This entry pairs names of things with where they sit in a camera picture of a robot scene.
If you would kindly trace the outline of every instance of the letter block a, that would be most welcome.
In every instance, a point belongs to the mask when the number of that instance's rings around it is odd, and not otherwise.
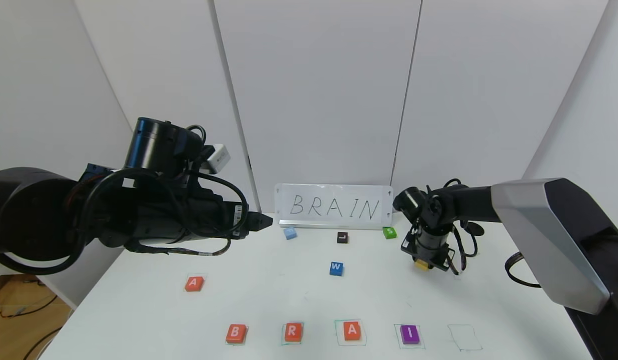
[[[360,323],[355,321],[346,321],[343,323],[345,331],[345,341],[357,341],[360,340],[362,333],[360,332]]]
[[[204,278],[202,276],[191,276],[187,280],[185,290],[190,292],[198,292],[202,289],[202,284],[204,284]]]

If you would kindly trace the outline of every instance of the yellow block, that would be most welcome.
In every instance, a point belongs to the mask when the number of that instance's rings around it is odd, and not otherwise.
[[[417,259],[415,264],[416,268],[421,269],[422,271],[429,271],[428,264],[423,262],[423,260]]]

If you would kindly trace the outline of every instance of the black cable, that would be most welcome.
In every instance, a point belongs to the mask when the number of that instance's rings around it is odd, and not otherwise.
[[[513,276],[510,272],[511,267],[514,266],[517,262],[519,262],[520,260],[524,259],[524,256],[522,255],[522,253],[520,251],[518,251],[517,253],[511,255],[505,262],[505,271],[507,272],[507,275],[509,276],[509,278],[513,281],[515,281],[516,283],[520,284],[520,285],[524,285],[524,286],[528,286],[530,288],[534,287],[534,288],[541,288],[540,284],[531,284],[530,282],[526,282],[526,281],[522,281],[519,278],[516,278],[515,276]]]
[[[446,261],[449,263],[449,269],[451,269],[451,272],[453,273],[453,275],[460,275],[460,273],[458,272],[458,269],[456,269],[455,265],[453,264],[453,259],[451,259],[448,253],[446,255]]]
[[[51,301],[47,302],[45,305],[43,305],[42,307],[40,307],[38,309],[35,309],[35,310],[32,310],[32,311],[28,311],[28,312],[23,312],[23,313],[21,312],[19,314],[14,314],[14,315],[6,315],[5,316],[5,315],[2,314],[2,308],[0,308],[0,317],[2,317],[4,319],[11,319],[12,317],[16,318],[16,317],[22,317],[24,315],[29,315],[29,314],[36,313],[36,312],[39,312],[39,310],[42,310],[42,309],[46,308],[47,306],[51,305],[51,303],[53,303],[55,301],[55,299],[57,299],[57,298],[58,298],[58,296],[56,295],[55,297],[53,297],[53,299],[51,299]]]
[[[476,241],[476,239],[475,239],[475,235],[474,235],[474,234],[470,233],[469,231],[467,231],[467,233],[468,233],[469,235],[471,235],[471,240],[473,240],[473,252],[472,252],[472,253],[470,253],[470,254],[469,254],[469,253],[467,253],[467,254],[465,253],[465,256],[466,256],[467,258],[469,258],[469,257],[470,257],[470,258],[471,258],[471,257],[472,257],[472,258],[474,258],[476,255],[478,255],[478,241]]]
[[[462,239],[460,239],[460,233],[458,229],[453,226],[453,235],[455,235],[455,240],[458,243],[458,251],[460,252],[460,269],[464,271],[467,268],[467,256],[464,252],[464,246],[462,245]]]
[[[223,180],[222,178],[219,177],[215,177],[215,176],[211,176],[211,175],[207,175],[207,174],[203,174],[203,173],[190,173],[190,175],[195,176],[195,177],[199,177],[199,178],[204,178],[206,180],[209,180],[211,182],[216,182],[219,183],[221,185],[224,185],[225,187],[228,187],[229,189],[231,189],[232,191],[234,191],[238,197],[240,198],[240,201],[242,202],[242,210],[243,212],[246,211],[247,209],[247,198],[244,196],[244,194],[240,191],[240,189],[238,189],[238,187],[236,187],[235,185],[231,184],[230,182]],[[203,233],[203,232],[197,232],[196,230],[193,230],[193,227],[190,226],[190,223],[188,221],[187,216],[184,214],[183,208],[180,206],[180,204],[178,203],[177,199],[175,198],[175,195],[173,194],[173,191],[171,191],[171,189],[164,184],[163,182],[158,181],[158,183],[160,183],[160,185],[162,185],[162,187],[164,188],[164,190],[167,192],[167,197],[169,198],[169,201],[171,202],[171,204],[174,207],[174,210],[176,210],[178,218],[181,219],[181,223],[183,223],[183,225],[194,235],[197,235],[201,238],[205,238],[205,237],[209,237],[209,238],[219,238],[222,237],[223,235],[227,235],[230,233],[239,229],[240,227],[243,226],[243,224],[246,222],[247,220],[247,215],[243,214],[243,216],[240,218],[240,220],[233,225],[233,227],[228,228],[227,230],[218,230],[216,232],[212,232],[212,233]],[[221,248],[218,251],[214,251],[214,252],[206,252],[206,251],[193,251],[187,248],[181,248],[181,247],[177,247],[177,248],[165,248],[165,247],[153,247],[153,246],[146,246],[144,244],[141,244],[139,241],[137,240],[131,240],[128,241],[126,244],[124,244],[124,248],[126,248],[128,251],[132,251],[134,253],[147,253],[147,254],[184,254],[184,255],[199,255],[199,256],[218,256],[218,255],[222,255],[224,253],[226,253],[227,250],[229,250],[231,246],[231,239],[228,238],[227,239],[227,243],[226,245]]]
[[[447,181],[446,183],[444,183],[443,188],[448,187],[449,185],[451,185],[451,183],[458,183],[458,185],[462,185],[462,182],[460,182],[459,178],[452,178],[451,180]]]
[[[200,125],[191,125],[187,128],[187,130],[199,130],[201,134],[200,138],[202,139],[202,145],[206,143],[206,130]]]
[[[46,335],[44,335],[44,337],[43,337],[43,338],[39,339],[39,340],[38,340],[38,342],[36,342],[36,343],[32,346],[32,348],[30,348],[30,350],[28,351],[27,355],[25,355],[25,357],[23,358],[23,360],[27,360],[27,359],[28,359],[28,357],[29,357],[29,355],[31,355],[31,353],[35,350],[35,348],[37,348],[37,346],[38,346],[39,344],[41,344],[44,340],[46,340],[46,338],[48,338],[48,337],[50,337],[51,335],[53,335],[53,334],[57,333],[58,331],[60,331],[60,330],[61,330],[61,328],[62,328],[62,326],[60,326],[59,328],[56,328],[55,330],[53,330],[53,331],[51,331],[51,332],[47,333]]]
[[[210,182],[219,183],[221,185],[224,185],[225,187],[228,187],[233,192],[235,192],[235,194],[238,195],[238,197],[240,198],[240,202],[242,203],[242,212],[244,212],[244,213],[242,214],[242,217],[240,218],[240,220],[235,225],[233,225],[233,227],[229,228],[228,230],[222,230],[222,231],[214,232],[214,233],[211,233],[211,234],[205,234],[206,237],[209,237],[209,238],[220,238],[220,237],[223,237],[223,235],[230,234],[231,232],[233,232],[235,230],[238,230],[239,228],[242,227],[242,225],[244,225],[244,223],[246,223],[246,221],[247,221],[246,211],[247,211],[247,207],[249,205],[247,204],[247,198],[240,191],[240,189],[238,189],[238,187],[236,187],[235,185],[231,184],[230,182],[228,182],[228,181],[226,181],[226,180],[224,180],[222,178],[215,177],[215,176],[212,176],[212,175],[208,175],[206,173],[203,174],[201,172],[199,172],[199,173],[195,172],[195,173],[191,173],[191,175],[193,175],[193,176],[195,176],[197,178],[198,177],[202,178],[202,179],[204,178],[205,180],[209,180]]]
[[[42,309],[46,308],[47,306],[51,305],[51,304],[55,301],[55,299],[57,299],[57,298],[58,298],[58,296],[56,295],[56,296],[54,296],[54,297],[53,297],[53,299],[51,299],[51,301],[47,302],[47,303],[46,303],[45,305],[43,305],[42,307],[40,307],[40,308],[38,308],[38,309],[35,309],[35,310],[32,310],[32,311],[23,312],[23,313],[21,312],[21,313],[19,313],[19,314],[7,315],[7,316],[3,316],[3,315],[2,315],[2,312],[0,312],[0,316],[1,316],[2,318],[4,318],[4,319],[11,319],[12,317],[13,317],[13,318],[16,318],[16,317],[22,317],[22,316],[24,316],[24,315],[33,314],[33,313],[39,312],[39,310],[42,310]]]

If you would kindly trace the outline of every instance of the robotic arm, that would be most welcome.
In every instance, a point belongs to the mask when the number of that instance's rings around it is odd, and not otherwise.
[[[393,207],[413,224],[402,250],[430,269],[457,273],[446,243],[450,232],[459,240],[453,223],[460,221],[474,243],[483,232],[469,221],[503,223],[538,280],[535,287],[565,307],[592,357],[618,359],[618,230],[591,196],[565,178],[480,188],[456,182],[426,193],[409,187],[396,196]],[[469,255],[458,245],[464,269]],[[507,273],[522,256],[513,258]]]
[[[230,156],[223,145],[205,143],[201,126],[183,129],[139,118],[121,170],[89,164],[79,181],[38,168],[1,170],[0,263],[23,273],[54,274],[71,266],[95,238],[136,253],[216,256],[231,240],[270,226],[269,216],[249,211],[235,185],[210,175]],[[224,201],[198,179],[229,187],[240,202]],[[151,246],[208,237],[227,244],[209,253]],[[38,268],[4,253],[42,262],[66,259]]]

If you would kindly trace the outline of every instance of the drawn square outline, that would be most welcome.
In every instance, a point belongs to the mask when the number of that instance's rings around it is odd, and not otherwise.
[[[466,323],[465,324],[464,323],[462,323],[462,324],[461,323],[460,324],[459,323],[457,323],[457,324],[456,323],[452,323],[452,324],[447,325],[446,327],[449,328],[449,332],[451,333],[451,338],[453,339],[453,342],[455,342],[455,346],[458,347],[458,350],[460,350],[460,351],[479,351],[479,350],[484,349],[482,347],[482,344],[480,344],[480,340],[478,340],[478,337],[476,337],[476,335],[475,335],[475,329],[473,328],[473,326],[469,325],[468,323],[467,324]],[[461,328],[461,327],[465,328],[465,329],[467,327],[471,328],[471,333],[473,334],[473,339],[475,339],[475,344],[472,344],[473,346],[470,349],[469,348],[462,348],[460,346],[460,344],[458,344],[458,340],[456,340],[455,335],[453,335],[453,329],[451,327],[454,327],[454,328],[457,328],[457,329]]]
[[[395,328],[395,335],[398,338],[398,345],[400,346],[400,349],[426,349],[427,346],[425,345],[425,339],[422,336],[422,330],[420,330],[420,325],[416,325],[416,329],[418,330],[418,335],[420,337],[420,342],[417,344],[403,344],[402,343],[402,334],[400,333],[400,326],[402,325],[411,325],[411,324],[407,324],[407,323],[394,323],[393,327]]]
[[[346,322],[357,322],[360,324],[360,340],[355,340],[355,341],[345,341],[345,330],[344,330],[344,323]],[[333,324],[336,328],[336,337],[338,338],[338,345],[339,346],[343,346],[343,347],[364,347],[366,346],[366,330],[364,330],[364,324],[362,322],[361,319],[338,319],[338,320],[334,320]]]

